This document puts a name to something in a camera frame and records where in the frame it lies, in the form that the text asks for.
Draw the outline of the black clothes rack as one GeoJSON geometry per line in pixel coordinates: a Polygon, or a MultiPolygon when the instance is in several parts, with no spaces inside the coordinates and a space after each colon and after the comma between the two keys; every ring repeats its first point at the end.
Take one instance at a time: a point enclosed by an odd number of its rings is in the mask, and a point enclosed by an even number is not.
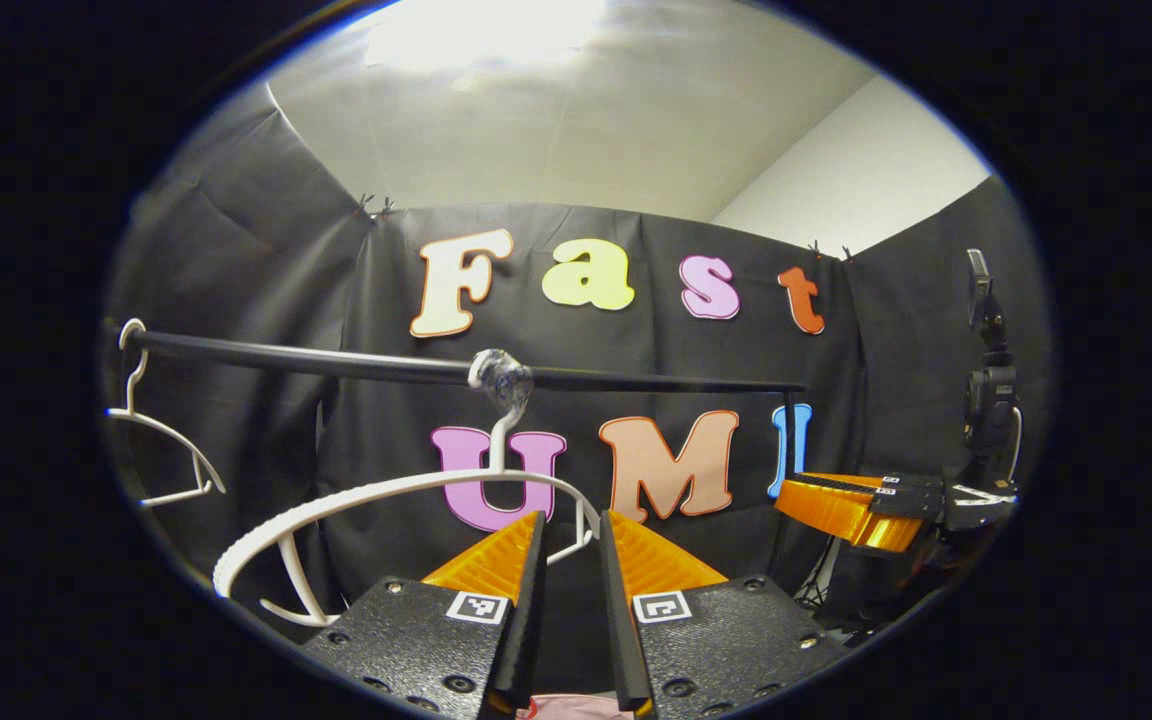
{"type": "MultiPolygon", "coordinates": [[[[146,348],[147,356],[157,353],[184,359],[215,361],[228,365],[274,370],[274,372],[355,378],[365,381],[448,384],[448,386],[467,386],[467,366],[471,363],[471,361],[458,363],[458,361],[412,359],[412,357],[211,340],[211,338],[147,331],[146,324],[138,318],[124,323],[118,336],[118,346],[122,350],[137,353],[141,348],[146,348]]],[[[803,384],[796,382],[708,381],[708,379],[673,376],[626,376],[556,367],[531,369],[531,372],[535,373],[532,391],[540,387],[562,391],[765,393],[765,395],[790,396],[791,393],[805,388],[803,384]]]]}

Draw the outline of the white plastic hanger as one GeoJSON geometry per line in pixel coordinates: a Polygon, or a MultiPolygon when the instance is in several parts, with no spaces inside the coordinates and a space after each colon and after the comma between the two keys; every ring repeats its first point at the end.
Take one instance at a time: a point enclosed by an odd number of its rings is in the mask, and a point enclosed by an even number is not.
{"type": "Polygon", "coordinates": [[[179,432],[179,429],[170,427],[164,420],[156,419],[154,416],[142,414],[136,402],[136,391],[141,386],[143,377],[147,372],[147,350],[138,350],[137,363],[134,365],[123,384],[122,404],[105,407],[103,415],[109,420],[123,420],[123,423],[137,425],[141,429],[156,430],[157,433],[173,439],[180,447],[188,450],[189,460],[195,478],[195,488],[183,488],[183,491],[168,493],[168,495],[145,497],[137,501],[142,509],[156,509],[156,507],[182,503],[195,500],[195,498],[211,495],[212,492],[219,495],[228,495],[227,484],[204,450],[200,450],[191,438],[179,432]]]}

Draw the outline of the white hanger with taped hook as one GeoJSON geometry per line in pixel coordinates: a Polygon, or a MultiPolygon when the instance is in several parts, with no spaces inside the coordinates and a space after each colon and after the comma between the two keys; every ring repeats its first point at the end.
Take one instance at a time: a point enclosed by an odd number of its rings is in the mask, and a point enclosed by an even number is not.
{"type": "Polygon", "coordinates": [[[312,626],[312,628],[325,628],[332,626],[340,617],[323,609],[310,583],[308,583],[306,571],[300,559],[300,551],[294,533],[303,526],[314,524],[316,521],[329,518],[329,515],[355,509],[366,503],[382,500],[382,498],[407,495],[422,491],[422,488],[445,488],[452,486],[468,486],[472,483],[488,482],[518,482],[522,484],[535,483],[548,488],[558,488],[573,498],[576,507],[576,523],[573,529],[573,543],[564,550],[552,553],[545,560],[545,564],[556,564],[573,553],[585,548],[591,541],[602,538],[602,532],[594,528],[594,506],[582,495],[579,488],[575,488],[570,483],[558,479],[550,473],[535,473],[535,471],[513,470],[506,467],[506,450],[511,429],[516,427],[526,410],[526,402],[535,387],[535,373],[530,367],[517,363],[505,351],[484,350],[476,354],[473,361],[467,366],[467,386],[482,391],[486,396],[492,397],[497,406],[502,407],[502,418],[495,420],[492,432],[488,434],[488,465],[485,468],[471,468],[460,470],[433,471],[433,473],[416,473],[408,477],[382,480],[366,484],[355,488],[343,488],[334,495],[314,498],[314,500],[291,507],[291,509],[280,511],[274,518],[266,520],[260,525],[250,530],[247,535],[234,541],[232,546],[221,553],[214,569],[212,569],[212,588],[217,596],[221,598],[232,597],[234,585],[238,579],[238,574],[247,568],[247,564],[262,551],[276,546],[285,564],[285,573],[291,579],[294,592],[305,611],[291,612],[283,607],[262,600],[262,607],[279,617],[298,626],[312,626]]]}

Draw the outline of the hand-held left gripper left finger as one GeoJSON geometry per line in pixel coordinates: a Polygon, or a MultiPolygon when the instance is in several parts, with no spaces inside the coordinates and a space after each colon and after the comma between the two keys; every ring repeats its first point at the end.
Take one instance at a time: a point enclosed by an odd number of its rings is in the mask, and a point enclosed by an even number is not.
{"type": "Polygon", "coordinates": [[[545,529],[532,511],[424,579],[384,577],[303,650],[422,714],[515,720],[535,688],[545,529]]]}

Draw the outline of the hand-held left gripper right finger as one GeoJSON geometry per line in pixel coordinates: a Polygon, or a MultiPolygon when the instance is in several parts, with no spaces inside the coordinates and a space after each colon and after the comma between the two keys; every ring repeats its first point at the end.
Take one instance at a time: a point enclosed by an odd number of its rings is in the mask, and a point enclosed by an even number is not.
{"type": "Polygon", "coordinates": [[[823,676],[849,647],[761,574],[723,577],[602,511],[614,688],[635,719],[730,719],[823,676]]]}

